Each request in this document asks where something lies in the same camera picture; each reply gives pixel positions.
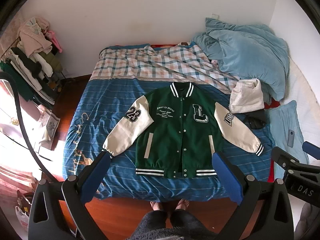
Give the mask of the green white varsity jacket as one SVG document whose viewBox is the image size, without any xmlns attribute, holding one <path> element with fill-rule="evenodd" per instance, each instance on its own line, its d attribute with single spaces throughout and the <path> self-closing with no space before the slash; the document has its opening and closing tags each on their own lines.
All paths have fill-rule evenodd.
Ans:
<svg viewBox="0 0 320 240">
<path fill-rule="evenodd" d="M 212 155 L 224 141 L 255 155 L 264 147 L 234 114 L 191 82 L 137 98 L 106 137 L 113 157 L 136 148 L 136 174 L 169 179 L 216 175 Z"/>
</svg>

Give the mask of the clothes pile on rack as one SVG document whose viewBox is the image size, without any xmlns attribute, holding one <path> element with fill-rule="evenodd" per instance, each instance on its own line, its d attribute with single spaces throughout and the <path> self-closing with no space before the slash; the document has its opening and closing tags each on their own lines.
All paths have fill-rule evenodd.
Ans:
<svg viewBox="0 0 320 240">
<path fill-rule="evenodd" d="M 51 109 L 62 90 L 62 48 L 50 23 L 38 16 L 15 15 L 1 29 L 1 70 L 16 81 L 26 101 Z"/>
</svg>

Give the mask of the grey smartphone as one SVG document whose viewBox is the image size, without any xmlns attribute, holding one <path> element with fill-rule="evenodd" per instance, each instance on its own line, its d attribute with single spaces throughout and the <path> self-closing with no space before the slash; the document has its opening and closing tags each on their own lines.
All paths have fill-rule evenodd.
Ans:
<svg viewBox="0 0 320 240">
<path fill-rule="evenodd" d="M 293 148 L 295 140 L 295 132 L 289 129 L 288 138 L 287 138 L 287 146 Z"/>
</svg>

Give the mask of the light blue pillow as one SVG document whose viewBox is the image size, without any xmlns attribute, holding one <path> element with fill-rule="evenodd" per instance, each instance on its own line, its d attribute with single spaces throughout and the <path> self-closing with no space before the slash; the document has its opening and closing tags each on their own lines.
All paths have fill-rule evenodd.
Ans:
<svg viewBox="0 0 320 240">
<path fill-rule="evenodd" d="M 296 108 L 297 103 L 292 100 L 277 108 L 267 109 L 268 124 L 275 146 L 298 159 L 300 163 L 309 164 L 308 155 L 302 149 L 304 138 L 300 130 Z M 287 146 L 289 129 L 295 132 L 293 148 Z"/>
</svg>

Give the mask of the black cloth item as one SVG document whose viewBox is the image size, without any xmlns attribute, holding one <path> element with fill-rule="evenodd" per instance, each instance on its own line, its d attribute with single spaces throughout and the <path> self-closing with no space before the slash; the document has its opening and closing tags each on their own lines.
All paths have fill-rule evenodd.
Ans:
<svg viewBox="0 0 320 240">
<path fill-rule="evenodd" d="M 251 129 L 262 129 L 267 124 L 267 116 L 264 109 L 245 114 L 244 122 L 248 123 Z"/>
</svg>

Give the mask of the white folded garment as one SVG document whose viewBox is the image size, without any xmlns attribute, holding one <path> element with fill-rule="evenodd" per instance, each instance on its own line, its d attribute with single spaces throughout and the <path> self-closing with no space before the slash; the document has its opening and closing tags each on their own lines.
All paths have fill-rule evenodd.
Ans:
<svg viewBox="0 0 320 240">
<path fill-rule="evenodd" d="M 231 91 L 229 110 L 233 114 L 249 113 L 264 108 L 259 79 L 241 79 Z"/>
</svg>

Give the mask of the person legs dark trousers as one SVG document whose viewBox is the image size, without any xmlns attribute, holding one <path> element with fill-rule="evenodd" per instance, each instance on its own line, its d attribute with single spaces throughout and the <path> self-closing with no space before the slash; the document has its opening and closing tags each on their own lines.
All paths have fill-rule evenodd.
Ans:
<svg viewBox="0 0 320 240">
<path fill-rule="evenodd" d="M 140 221 L 129 239 L 216 239 L 217 233 L 207 229 L 187 211 L 189 201 L 181 199 L 168 213 L 160 202 L 151 202 L 152 211 Z"/>
</svg>

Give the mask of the printed paper sheet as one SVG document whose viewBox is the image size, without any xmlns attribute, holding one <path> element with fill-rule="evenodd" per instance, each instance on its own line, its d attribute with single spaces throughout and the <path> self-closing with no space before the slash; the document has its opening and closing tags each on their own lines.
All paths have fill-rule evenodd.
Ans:
<svg viewBox="0 0 320 240">
<path fill-rule="evenodd" d="M 42 141 L 52 141 L 59 126 L 60 118 L 46 111 L 42 119 Z"/>
</svg>

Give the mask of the light blue crumpled duvet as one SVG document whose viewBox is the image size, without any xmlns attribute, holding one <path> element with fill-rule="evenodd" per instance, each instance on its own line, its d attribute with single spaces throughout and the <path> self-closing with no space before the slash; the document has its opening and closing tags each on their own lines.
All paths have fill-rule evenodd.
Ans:
<svg viewBox="0 0 320 240">
<path fill-rule="evenodd" d="M 240 79 L 259 79 L 265 102 L 285 96 L 290 60 L 287 43 L 264 24 L 230 24 L 205 20 L 195 42 L 221 72 Z"/>
</svg>

